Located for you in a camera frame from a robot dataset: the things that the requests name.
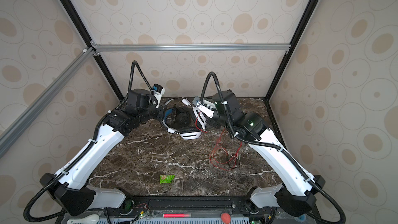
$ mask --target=green snack packet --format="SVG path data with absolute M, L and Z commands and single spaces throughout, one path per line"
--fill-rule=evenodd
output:
M 171 183 L 175 175 L 160 175 L 160 183 Z

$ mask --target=red wire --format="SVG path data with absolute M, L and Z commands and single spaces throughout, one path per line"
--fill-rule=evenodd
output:
M 198 114 L 198 117 L 196 117 L 195 126 L 196 126 L 196 128 L 197 128 L 199 131 L 201 131 L 201 132 L 206 132 L 206 131 L 203 131 L 202 129 L 199 129 L 199 127 L 196 125 L 196 122 L 198 122 L 198 118 L 199 118 L 201 112 L 202 112 L 202 111 L 200 111 L 199 114 Z
M 222 135 L 223 135 L 224 131 L 225 131 L 225 128 L 222 130 L 220 137 L 217 138 L 216 145 L 214 146 L 213 150 L 212 150 L 211 153 L 210 153 L 209 161 L 210 161 L 210 163 L 211 163 L 214 167 L 216 167 L 216 168 L 219 168 L 219 169 L 222 169 L 222 170 L 225 170 L 225 171 L 230 171 L 230 170 L 233 170 L 233 169 L 236 167 L 236 159 L 238 158 L 239 150 L 240 150 L 240 148 L 242 147 L 242 142 L 240 142 L 240 146 L 239 146 L 238 150 L 237 150 L 236 153 L 231 157 L 231 159 L 229 159 L 227 162 L 224 162 L 224 163 L 218 162 L 218 161 L 216 160 L 216 158 L 215 158 L 215 152 L 216 152 L 218 149 L 223 149 L 223 150 L 225 151 L 225 153 L 228 155 L 227 150 L 226 150 L 224 147 L 221 146 L 221 144 L 222 144 Z M 214 161 L 216 161 L 217 163 L 220 163 L 220 164 L 229 163 L 232 159 L 234 159 L 234 167 L 233 167 L 232 169 L 220 168 L 220 167 L 218 167 L 217 165 L 213 164 L 213 162 L 211 161 L 211 157 L 213 157 L 213 160 L 214 160 Z

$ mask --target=wall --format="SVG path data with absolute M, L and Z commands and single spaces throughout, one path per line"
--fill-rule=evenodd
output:
M 290 42 L 308 0 L 74 0 L 99 44 Z
M 397 0 L 321 0 L 271 99 L 289 150 L 348 223 L 398 220 L 397 13 Z
M 116 107 L 116 96 L 88 58 L 31 126 L 0 158 L 0 223 L 27 223 L 22 212 L 42 186 L 41 176 L 65 165 L 92 137 L 98 120 Z M 60 206 L 45 193 L 31 214 L 47 216 Z
M 0 0 L 0 135 L 83 50 L 57 0 Z
M 214 71 L 221 89 L 231 89 L 237 96 L 262 97 L 278 69 L 283 55 L 276 51 L 206 51 L 206 52 L 102 52 L 102 57 L 121 91 L 127 92 L 130 68 L 137 60 L 151 85 L 166 89 L 165 96 L 200 95 L 207 73 Z M 137 70 L 132 88 L 148 89 Z M 206 96 L 214 95 L 213 79 Z

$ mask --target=red marker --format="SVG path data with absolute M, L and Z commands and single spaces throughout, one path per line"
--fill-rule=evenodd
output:
M 163 218 L 184 218 L 191 217 L 191 214 L 163 214 Z

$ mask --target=red ball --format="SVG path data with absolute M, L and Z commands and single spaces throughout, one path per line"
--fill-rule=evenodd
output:
M 221 220 L 225 224 L 230 224 L 231 223 L 231 216 L 229 216 L 228 213 L 223 213 L 223 214 L 221 214 Z

